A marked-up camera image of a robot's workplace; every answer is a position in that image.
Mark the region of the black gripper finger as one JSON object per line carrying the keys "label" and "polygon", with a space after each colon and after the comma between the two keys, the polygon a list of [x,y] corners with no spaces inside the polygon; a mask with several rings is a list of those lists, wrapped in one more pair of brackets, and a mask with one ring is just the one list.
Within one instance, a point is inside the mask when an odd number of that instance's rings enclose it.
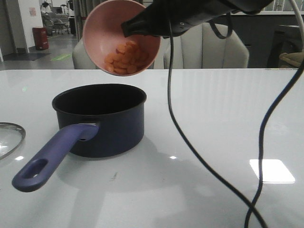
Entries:
{"label": "black gripper finger", "polygon": [[124,21],[121,28],[125,37],[144,35],[169,37],[169,16],[164,4],[151,4],[138,15]]}

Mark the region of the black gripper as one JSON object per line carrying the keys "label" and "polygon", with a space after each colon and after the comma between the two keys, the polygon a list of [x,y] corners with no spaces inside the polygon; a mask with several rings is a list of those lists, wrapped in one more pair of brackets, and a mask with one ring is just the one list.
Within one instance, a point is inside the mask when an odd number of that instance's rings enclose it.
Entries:
{"label": "black gripper", "polygon": [[174,37],[190,28],[225,14],[243,12],[258,14],[270,0],[170,0],[169,16]]}

